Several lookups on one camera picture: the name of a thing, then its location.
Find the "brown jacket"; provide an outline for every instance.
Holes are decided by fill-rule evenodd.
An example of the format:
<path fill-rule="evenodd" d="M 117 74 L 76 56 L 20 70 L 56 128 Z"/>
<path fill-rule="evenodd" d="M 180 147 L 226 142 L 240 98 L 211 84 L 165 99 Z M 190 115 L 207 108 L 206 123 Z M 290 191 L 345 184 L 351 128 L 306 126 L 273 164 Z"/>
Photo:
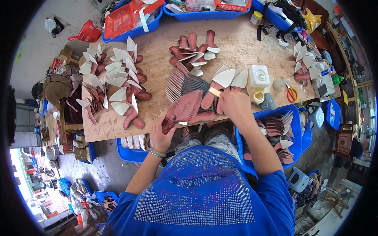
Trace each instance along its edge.
<path fill-rule="evenodd" d="M 72 90 L 72 83 L 61 75 L 53 75 L 46 78 L 43 84 L 43 91 L 49 103 L 55 107 L 60 99 L 68 98 Z"/>

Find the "blue shirt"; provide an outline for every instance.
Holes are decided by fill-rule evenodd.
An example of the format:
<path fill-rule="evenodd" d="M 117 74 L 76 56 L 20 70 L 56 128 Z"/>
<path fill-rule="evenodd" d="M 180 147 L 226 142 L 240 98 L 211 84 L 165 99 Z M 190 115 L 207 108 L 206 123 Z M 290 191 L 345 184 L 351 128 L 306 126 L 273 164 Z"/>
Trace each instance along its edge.
<path fill-rule="evenodd" d="M 176 155 L 140 195 L 121 193 L 104 231 L 294 235 L 294 206 L 281 170 L 260 178 L 254 191 L 234 157 L 210 146 L 194 146 Z"/>

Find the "jar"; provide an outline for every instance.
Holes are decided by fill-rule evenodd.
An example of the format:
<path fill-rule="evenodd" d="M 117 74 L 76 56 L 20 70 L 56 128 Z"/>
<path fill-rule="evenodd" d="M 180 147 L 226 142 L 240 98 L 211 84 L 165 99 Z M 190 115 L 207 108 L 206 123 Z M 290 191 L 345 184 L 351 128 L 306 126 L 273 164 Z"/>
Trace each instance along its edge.
<path fill-rule="evenodd" d="M 262 14 L 258 11 L 254 11 L 251 17 L 251 22 L 254 25 L 259 25 L 262 19 Z"/>

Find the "red plastic basket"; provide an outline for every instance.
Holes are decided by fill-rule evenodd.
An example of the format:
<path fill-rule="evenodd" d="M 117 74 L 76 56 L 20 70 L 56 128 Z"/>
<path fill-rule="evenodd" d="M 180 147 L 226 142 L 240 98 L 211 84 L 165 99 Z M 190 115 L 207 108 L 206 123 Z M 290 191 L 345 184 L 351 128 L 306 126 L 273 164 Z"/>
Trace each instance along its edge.
<path fill-rule="evenodd" d="M 144 2 L 142 2 L 142 0 L 132 0 L 131 4 L 133 5 L 133 10 L 137 11 L 135 14 L 139 15 L 139 10 L 142 9 L 142 7 L 144 6 Z M 153 4 L 146 6 L 146 9 L 144 9 L 143 12 L 145 15 L 149 14 L 163 4 L 164 0 L 157 0 Z"/>
<path fill-rule="evenodd" d="M 132 28 L 135 24 L 135 15 L 132 4 L 127 4 L 105 18 L 105 38 L 115 38 Z"/>
<path fill-rule="evenodd" d="M 218 7 L 223 8 L 224 10 L 229 10 L 229 11 L 246 12 L 248 10 L 248 8 L 251 7 L 251 0 L 248 0 L 247 6 L 238 6 L 238 5 L 225 4 L 225 3 L 222 3 L 222 0 L 214 0 L 214 3 Z"/>

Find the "yellow plastic bag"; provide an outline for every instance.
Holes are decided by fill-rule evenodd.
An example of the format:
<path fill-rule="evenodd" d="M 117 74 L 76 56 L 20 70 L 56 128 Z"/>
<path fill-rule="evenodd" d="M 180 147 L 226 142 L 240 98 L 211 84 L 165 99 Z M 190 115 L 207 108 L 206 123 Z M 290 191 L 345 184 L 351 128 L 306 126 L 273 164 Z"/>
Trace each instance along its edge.
<path fill-rule="evenodd" d="M 310 9 L 306 8 L 306 14 L 303 18 L 306 20 L 307 32 L 310 34 L 322 23 L 322 15 L 313 15 Z"/>

